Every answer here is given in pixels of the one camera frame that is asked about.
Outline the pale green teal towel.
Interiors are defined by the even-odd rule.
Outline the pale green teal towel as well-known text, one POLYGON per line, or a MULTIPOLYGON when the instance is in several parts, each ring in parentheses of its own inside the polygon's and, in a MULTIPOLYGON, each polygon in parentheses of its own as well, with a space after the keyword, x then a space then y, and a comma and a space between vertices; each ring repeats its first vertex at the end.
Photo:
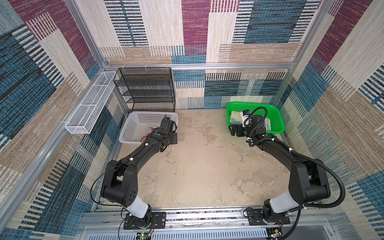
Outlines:
MULTIPOLYGON (((229 118, 229 125, 242 125, 242 117, 241 112, 232 111, 229 118)), ((271 131, 271 121, 266 118, 264 120, 264 126, 266 127, 266 131, 271 131)))

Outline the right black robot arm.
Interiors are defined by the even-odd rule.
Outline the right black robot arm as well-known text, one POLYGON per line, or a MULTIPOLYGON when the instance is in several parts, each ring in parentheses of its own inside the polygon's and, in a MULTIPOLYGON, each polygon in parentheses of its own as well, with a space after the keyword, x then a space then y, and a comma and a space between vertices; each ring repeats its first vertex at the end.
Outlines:
POLYGON ((262 210, 267 224, 275 223, 291 210, 304 204, 327 199, 331 195, 327 172, 321 165, 294 154, 292 148, 275 135, 268 134, 268 120, 262 115, 251 115, 250 111, 232 112, 229 130, 232 136, 245 137, 250 147, 272 155, 290 171, 288 190, 266 200, 262 210))

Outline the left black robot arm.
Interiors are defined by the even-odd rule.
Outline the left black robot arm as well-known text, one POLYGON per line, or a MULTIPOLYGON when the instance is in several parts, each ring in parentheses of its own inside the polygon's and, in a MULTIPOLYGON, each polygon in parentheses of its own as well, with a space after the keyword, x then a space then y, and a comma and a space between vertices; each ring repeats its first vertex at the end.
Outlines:
POLYGON ((128 219, 140 227, 147 227, 152 222, 152 208, 138 196, 138 173, 155 154, 177 144, 176 130, 176 123, 164 117, 160 126, 149 133, 131 154, 107 164, 101 197, 125 208, 128 219))

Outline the green plastic basket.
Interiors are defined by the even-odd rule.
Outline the green plastic basket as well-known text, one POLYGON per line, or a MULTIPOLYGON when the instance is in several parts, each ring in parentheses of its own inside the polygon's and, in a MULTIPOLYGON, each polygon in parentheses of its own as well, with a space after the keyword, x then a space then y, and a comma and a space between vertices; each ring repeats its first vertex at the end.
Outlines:
POLYGON ((241 112, 243 110, 253 111, 258 107, 267 109, 267 119, 270 121, 271 129, 267 131, 269 134, 282 134, 285 131, 285 125, 280 113, 280 110, 269 104, 260 103, 244 103, 244 102, 231 102, 226 106, 227 125, 230 126, 230 116, 232 111, 241 112))

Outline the white plastic laundry basket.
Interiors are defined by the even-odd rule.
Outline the white plastic laundry basket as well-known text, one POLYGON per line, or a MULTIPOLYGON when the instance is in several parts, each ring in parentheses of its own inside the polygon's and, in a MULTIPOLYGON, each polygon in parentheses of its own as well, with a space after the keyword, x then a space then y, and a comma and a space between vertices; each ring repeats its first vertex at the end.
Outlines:
POLYGON ((119 142, 133 147, 142 144, 142 137, 161 125, 162 119, 169 117, 178 124, 179 116, 171 112, 132 112, 125 120, 119 135, 119 142))

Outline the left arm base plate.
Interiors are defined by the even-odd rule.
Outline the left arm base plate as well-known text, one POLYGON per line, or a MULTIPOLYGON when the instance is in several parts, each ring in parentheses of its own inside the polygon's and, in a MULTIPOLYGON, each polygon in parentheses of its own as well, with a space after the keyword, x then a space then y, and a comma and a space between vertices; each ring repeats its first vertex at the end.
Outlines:
POLYGON ((151 228, 164 229, 166 225, 166 212, 152 212, 140 219, 132 214, 127 214, 124 221, 124 230, 149 230, 151 228))

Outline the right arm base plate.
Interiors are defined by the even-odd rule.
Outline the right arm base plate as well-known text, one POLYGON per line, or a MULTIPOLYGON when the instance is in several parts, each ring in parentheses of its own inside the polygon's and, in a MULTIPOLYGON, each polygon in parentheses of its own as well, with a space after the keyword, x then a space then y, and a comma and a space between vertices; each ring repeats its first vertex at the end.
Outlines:
POLYGON ((250 226, 285 225, 291 220, 288 213, 276 214, 272 210, 245 208, 243 216, 248 219, 250 226))

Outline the aluminium front rail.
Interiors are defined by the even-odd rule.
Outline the aluminium front rail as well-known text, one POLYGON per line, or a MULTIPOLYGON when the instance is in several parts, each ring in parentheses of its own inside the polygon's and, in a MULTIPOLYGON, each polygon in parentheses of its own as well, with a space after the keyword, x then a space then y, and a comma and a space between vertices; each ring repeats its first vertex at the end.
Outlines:
MULTIPOLYGON (((165 212, 160 221, 164 228, 152 233, 153 240, 265 240, 281 224, 252 226, 244 207, 157 208, 165 212)), ((77 240, 139 240, 148 230, 124 230, 118 209, 85 213, 75 238, 77 240)), ((301 212, 290 240, 339 240, 338 230, 326 210, 307 209, 301 212)))

